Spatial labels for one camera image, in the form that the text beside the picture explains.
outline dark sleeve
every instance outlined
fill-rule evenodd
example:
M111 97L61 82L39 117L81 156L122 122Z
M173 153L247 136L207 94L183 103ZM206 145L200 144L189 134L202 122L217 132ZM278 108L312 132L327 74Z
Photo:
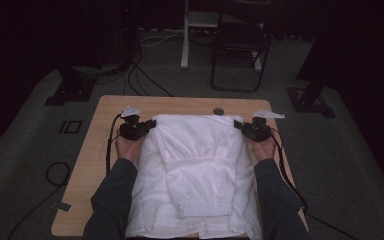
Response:
M311 239L298 211L300 199L286 184L273 159L260 161L254 167L258 201L261 207L263 239Z
M126 239L137 169L130 161L118 159L91 198L93 213L83 239Z

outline person's right arm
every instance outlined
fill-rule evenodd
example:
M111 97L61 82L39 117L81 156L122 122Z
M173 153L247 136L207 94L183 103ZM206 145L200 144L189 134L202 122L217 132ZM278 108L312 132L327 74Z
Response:
M311 239L298 215L302 207L301 201L283 180L273 159L276 148L274 140L246 140L258 161L254 172L261 208L263 239Z

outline table top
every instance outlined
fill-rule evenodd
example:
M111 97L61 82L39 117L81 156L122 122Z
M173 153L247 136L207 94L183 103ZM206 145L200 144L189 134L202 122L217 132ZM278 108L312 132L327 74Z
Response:
M246 122L251 122L254 112L262 109L271 111L269 102L265 100L112 95L101 97L62 199L63 203L71 205L71 209L68 212L58 210L52 225L52 234L55 236L82 236L84 226L92 215L90 198L106 175L105 156L112 121L127 106L140 109L140 121L146 121L158 114L212 115L215 108L222 108L224 115L240 115ZM116 123L114 131L122 122L119 120ZM267 119L267 124L277 129L273 119ZM113 146L111 164L114 164L116 158L117 153ZM293 182L286 156L284 160L286 172Z

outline black stand base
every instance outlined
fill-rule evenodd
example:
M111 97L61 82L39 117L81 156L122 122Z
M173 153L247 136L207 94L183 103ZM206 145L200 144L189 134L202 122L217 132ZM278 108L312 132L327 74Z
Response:
M336 118L332 108L326 105L322 96L319 96L314 103L306 104L301 101L304 89L287 88L287 90L296 112L321 113L324 117Z
M54 96L48 97L45 106L63 106L65 102L87 102L95 86L96 78L81 79L77 90L67 91L61 82Z

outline white garment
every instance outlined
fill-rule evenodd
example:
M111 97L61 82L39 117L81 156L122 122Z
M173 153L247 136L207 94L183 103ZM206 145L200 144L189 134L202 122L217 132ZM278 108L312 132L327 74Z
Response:
M127 236L261 239L238 116L158 115L146 138Z

